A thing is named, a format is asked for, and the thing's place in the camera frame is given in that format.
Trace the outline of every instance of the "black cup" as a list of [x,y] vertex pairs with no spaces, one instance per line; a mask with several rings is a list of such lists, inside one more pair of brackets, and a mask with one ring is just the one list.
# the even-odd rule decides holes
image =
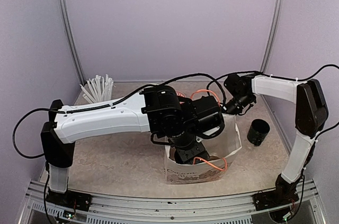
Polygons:
[[261,145],[262,141],[264,141],[267,134],[270,132],[269,124],[261,119],[253,120],[251,127],[247,134],[247,139],[249,142],[254,144],[255,146]]

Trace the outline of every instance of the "black mounting bracket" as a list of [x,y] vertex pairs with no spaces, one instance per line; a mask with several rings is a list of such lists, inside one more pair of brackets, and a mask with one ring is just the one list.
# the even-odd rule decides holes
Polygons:
[[46,201],[61,207],[88,212],[92,202],[92,196],[90,194],[70,190],[67,190],[65,193],[57,193],[49,189]]
[[256,211],[266,210],[266,209],[270,209],[274,207],[280,207],[282,205],[288,205],[292,203],[292,200],[297,202],[299,200],[298,194],[292,193],[290,198],[282,199],[280,203],[276,202],[275,190],[259,192],[253,195],[253,201],[254,201]]

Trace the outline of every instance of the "speckled tabletop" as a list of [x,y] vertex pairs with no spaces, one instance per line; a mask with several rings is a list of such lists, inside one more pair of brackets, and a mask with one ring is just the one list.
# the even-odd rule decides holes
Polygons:
[[[123,97],[145,83],[116,83],[113,98]],[[206,82],[172,83],[187,96],[206,87]],[[79,96],[76,105],[87,104]],[[271,131],[259,147],[246,135],[254,119],[263,119]],[[86,138],[76,143],[69,172],[69,189],[145,198],[197,198],[259,191],[274,187],[288,154],[263,100],[245,116],[237,117],[243,148],[224,177],[218,181],[169,185],[164,174],[164,147],[153,145],[149,133],[119,133]],[[46,181],[46,174],[41,178]]]

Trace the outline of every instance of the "lavender backdrop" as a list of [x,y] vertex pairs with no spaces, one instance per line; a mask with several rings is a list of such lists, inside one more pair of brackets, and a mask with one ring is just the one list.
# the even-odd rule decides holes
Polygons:
[[[339,0],[284,0],[273,57],[268,73],[307,77],[326,63],[339,64]],[[327,127],[339,120],[339,71],[326,69],[317,76],[329,108]],[[269,99],[291,143],[295,107]],[[321,136],[307,178],[313,178],[325,205],[329,223],[339,218],[339,129]]]
[[67,0],[85,76],[259,69],[275,0]]
[[[27,160],[12,146],[12,130],[21,116],[49,107],[61,98],[72,104],[77,77],[57,0],[0,0],[0,216],[14,223],[29,181],[37,179],[44,159]],[[35,114],[19,127],[18,147],[42,152],[40,130],[47,114]]]

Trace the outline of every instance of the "orange cable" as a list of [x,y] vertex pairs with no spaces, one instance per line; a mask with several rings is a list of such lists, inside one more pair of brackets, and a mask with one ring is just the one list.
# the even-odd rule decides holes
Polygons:
[[176,91],[176,95],[180,96],[180,97],[186,98],[186,95],[184,93],[182,93],[182,92],[179,92],[179,91]]
[[200,157],[194,157],[193,159],[193,165],[195,165],[195,161],[196,160],[201,160],[202,162],[205,162],[206,164],[210,165],[211,167],[214,167],[215,169],[219,170],[219,171],[223,171],[225,172],[227,170],[227,161],[225,158],[222,158],[225,162],[225,167],[224,168],[220,168],[220,167],[217,167],[216,165],[212,164],[211,162],[208,162],[207,160],[203,159],[203,158],[200,158]]
[[202,92],[207,92],[207,93],[213,94],[213,95],[215,96],[215,98],[217,99],[218,105],[220,106],[220,99],[219,99],[218,95],[217,95],[215,92],[211,91],[211,90],[207,90],[207,89],[200,89],[200,90],[197,90],[196,92],[192,93],[191,98],[193,98],[193,96],[194,96],[196,93],[202,93]]

